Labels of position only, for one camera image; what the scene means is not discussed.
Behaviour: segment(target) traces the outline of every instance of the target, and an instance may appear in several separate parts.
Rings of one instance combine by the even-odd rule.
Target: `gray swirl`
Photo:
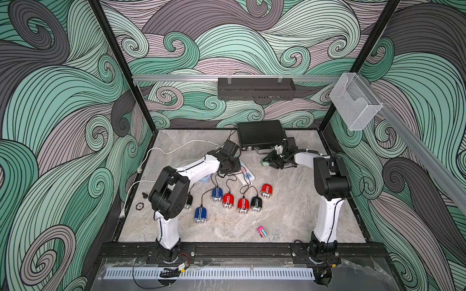
[[[45,245],[45,243],[54,239],[60,239],[63,241],[65,252],[63,254],[60,267],[53,274],[42,291],[57,290],[76,251],[75,234],[73,233],[73,230],[66,225],[55,225],[46,229],[31,244],[24,256],[20,269],[21,281],[25,285],[37,285],[49,276],[56,263],[57,255],[54,250],[47,250],[39,257],[35,266],[37,269],[42,266],[40,271],[34,271],[32,269],[32,264],[37,251]]]

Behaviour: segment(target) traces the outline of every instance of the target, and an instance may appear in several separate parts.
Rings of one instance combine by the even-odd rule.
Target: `black cable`
[[[215,186],[215,188],[217,188],[217,187],[219,186],[219,182],[217,182],[217,175],[218,175],[218,173],[215,173],[215,182],[217,182],[217,183],[215,183],[215,182],[213,181],[213,179],[212,179],[212,176],[213,176],[213,175],[214,175],[214,174],[210,175],[210,180],[212,181],[212,183],[213,183],[213,185]]]
[[[204,192],[204,193],[201,195],[201,207],[202,207],[202,198],[204,198],[204,194],[207,193],[207,192],[209,192],[209,191],[213,191],[213,190],[215,190],[215,188],[210,189],[210,190],[207,190],[206,192]]]
[[[232,129],[230,130],[230,135],[228,136],[228,138],[226,140],[230,140],[230,137],[232,136],[233,133],[235,133],[237,131],[237,129]]]
[[[147,248],[150,248],[150,247],[154,247],[154,246],[158,246],[158,244],[151,244],[151,245],[148,245],[147,247],[145,247],[139,254],[142,254]],[[163,285],[163,286],[157,286],[157,287],[143,287],[141,285],[139,285],[137,282],[136,282],[136,279],[134,278],[134,266],[136,265],[136,261],[137,261],[137,258],[139,256],[136,256],[136,259],[134,260],[134,264],[133,264],[133,269],[131,271],[131,275],[133,276],[133,281],[134,281],[134,284],[136,284],[139,288],[142,288],[144,290],[155,290],[155,289],[160,289],[160,288],[164,288],[164,287],[167,287],[166,285]]]
[[[234,181],[237,181],[237,180],[238,180],[237,176],[235,176],[235,175],[231,175],[231,176],[235,177],[235,180],[233,180],[233,179],[230,178],[230,179],[227,179],[227,181],[225,182],[225,185],[226,185],[226,187],[228,188],[228,193],[231,193],[231,191],[232,191],[232,190],[230,189],[230,187],[228,186],[228,181],[233,181],[233,182],[234,182]]]
[[[244,174],[244,172],[241,171],[241,173],[243,174],[244,181],[247,183],[247,185],[244,185],[243,187],[240,188],[240,193],[243,194],[243,197],[244,197],[244,193],[246,193],[246,192],[249,190],[249,187],[251,186],[251,180],[249,179],[249,177],[247,177],[247,180],[249,181],[249,183],[248,183],[248,182],[246,181],[246,175]]]
[[[356,196],[352,196],[352,197],[347,197],[347,198],[342,198],[341,200],[337,201],[335,203],[335,208],[333,209],[333,222],[332,222],[332,227],[330,228],[330,234],[329,234],[329,238],[327,239],[327,243],[325,245],[325,261],[327,262],[327,265],[329,264],[329,252],[327,251],[327,249],[329,248],[329,241],[330,241],[330,237],[332,236],[332,232],[333,232],[333,226],[335,225],[335,214],[336,214],[336,207],[337,205],[341,202],[341,201],[345,201],[345,200],[348,200],[348,199],[351,199],[351,198],[356,198],[358,196],[361,196],[361,194],[359,195],[356,195]]]
[[[164,279],[179,277],[179,275],[181,275],[181,270],[178,270],[178,268],[164,268],[164,271],[166,272],[160,273],[160,277]]]
[[[246,189],[246,191],[244,191],[243,196],[244,196],[244,194],[246,194],[246,192],[247,192],[249,189],[251,189],[251,188],[254,188],[254,190],[256,190],[256,196],[259,197],[259,192],[257,191],[257,188],[254,187],[254,186],[249,186],[249,187]]]
[[[293,156],[295,156],[296,154],[299,154],[299,153],[313,153],[313,154],[318,154],[319,152],[316,151],[316,150],[313,150],[313,149],[297,149],[295,150],[294,152],[292,152],[289,156],[287,156],[286,158],[284,158],[283,160],[284,161],[289,161],[291,160],[291,158]]]

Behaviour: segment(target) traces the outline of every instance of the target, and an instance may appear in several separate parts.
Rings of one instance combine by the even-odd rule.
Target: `black frame post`
[[[88,2],[89,2],[90,7],[92,8],[92,11],[94,12],[95,17],[97,18],[97,21],[100,24],[100,28],[102,29],[103,34],[105,35],[105,38],[107,39],[110,45],[110,49],[115,55],[116,61],[118,65],[120,66],[123,76],[128,82],[130,86],[130,90],[133,93],[133,96],[136,99],[136,102],[138,103],[139,108],[141,109],[144,115],[144,118],[146,119],[147,124],[149,125],[149,128],[151,129],[151,132],[153,134],[156,134],[158,131],[157,127],[155,126],[155,123],[152,120],[151,114],[149,113],[149,110],[146,107],[141,91],[139,90],[139,88],[136,87],[136,85],[133,82],[133,77],[132,77],[130,67],[128,66],[128,63],[124,59],[123,52],[121,51],[121,48],[118,45],[117,38],[115,37],[115,34],[113,33],[113,30],[110,27],[109,20],[107,19],[107,16],[105,16],[105,12],[103,11],[100,1],[99,0],[88,0]]]
[[[359,72],[359,70],[361,70],[361,68],[364,65],[364,62],[366,61],[373,47],[377,44],[380,36],[384,32],[385,27],[387,26],[388,21],[390,20],[391,16],[395,12],[395,9],[397,8],[399,3],[400,3],[400,0],[389,0],[387,2],[382,13],[380,14],[379,19],[374,24],[372,31],[370,32],[370,35],[367,38],[367,41],[364,43],[363,48],[361,49],[361,52],[356,57],[356,60],[354,61],[353,66],[349,70],[350,73],[357,73]],[[322,119],[322,122],[318,129],[319,132],[323,132],[325,130],[327,125],[330,123],[330,119],[332,118],[335,111],[336,111],[335,105],[333,105],[332,103],[327,113],[325,114],[324,118]]]

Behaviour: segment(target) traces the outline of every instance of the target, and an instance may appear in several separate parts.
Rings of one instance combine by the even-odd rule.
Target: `wall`
[[[133,74],[348,72],[385,2],[352,0],[102,0]],[[142,82],[160,128],[223,128],[280,120],[316,129],[330,83],[300,83],[296,99],[219,101],[214,82]]]
[[[466,3],[439,2],[395,12],[361,73],[466,186]],[[407,290],[463,291],[466,217],[385,118],[351,132],[336,113],[324,136],[345,159],[369,233]]]
[[[2,290],[83,289],[113,234],[151,134],[109,51],[86,0],[0,2]]]

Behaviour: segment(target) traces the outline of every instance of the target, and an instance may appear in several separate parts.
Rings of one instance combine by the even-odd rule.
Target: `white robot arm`
[[[183,209],[188,189],[201,178],[219,172],[230,174],[240,171],[240,159],[234,157],[239,146],[227,140],[222,148],[208,152],[204,158],[187,166],[162,169],[149,201],[155,210],[154,220],[158,221],[159,250],[166,261],[176,259],[180,238],[177,215]],[[295,164],[314,168],[315,188],[320,199],[317,225],[312,233],[310,254],[318,258],[334,252],[337,247],[336,225],[342,199],[351,190],[348,172],[341,158],[320,156],[315,151],[294,149],[275,154],[268,158],[273,167],[280,168],[294,157]]]
[[[317,225],[312,232],[311,257],[323,257],[337,247],[336,227],[344,198],[351,191],[351,180],[342,158],[315,153],[295,154],[295,163],[314,169],[315,189],[321,195]]]
[[[238,148],[237,144],[227,140],[221,148],[208,152],[204,158],[187,166],[162,169],[149,194],[149,201],[155,211],[154,220],[158,221],[159,249],[166,261],[171,262],[178,255],[177,215],[185,205],[189,187],[209,174],[238,172],[241,169],[240,159],[234,157]]]

